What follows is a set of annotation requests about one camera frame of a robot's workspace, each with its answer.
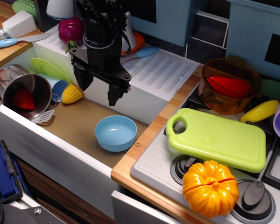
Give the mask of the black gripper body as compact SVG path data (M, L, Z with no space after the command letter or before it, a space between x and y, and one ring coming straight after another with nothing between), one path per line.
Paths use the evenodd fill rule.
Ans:
M115 37L106 46L84 39L86 49L71 48L72 65L80 64L87 68L89 73L107 84L119 86L130 85L131 75L123 68L121 58L122 38Z

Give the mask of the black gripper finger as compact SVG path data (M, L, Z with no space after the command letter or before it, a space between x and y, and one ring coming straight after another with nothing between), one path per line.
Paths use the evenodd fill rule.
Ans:
M123 97L124 93L128 93L130 89L130 85L119 86L118 84L110 84L108 91L109 106L115 106L117 101Z
M73 68L79 88L85 91L93 82L93 75L89 73L86 67L80 64L73 64Z

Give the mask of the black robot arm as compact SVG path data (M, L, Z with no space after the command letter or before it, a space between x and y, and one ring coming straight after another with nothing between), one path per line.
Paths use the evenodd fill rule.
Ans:
M78 0L76 1L84 21L83 37L85 49L71 48L71 64L78 86L85 91L96 77L109 85L110 106L130 90L132 77L124 69L120 60L131 52L129 46L122 53L122 40L127 15L117 0Z

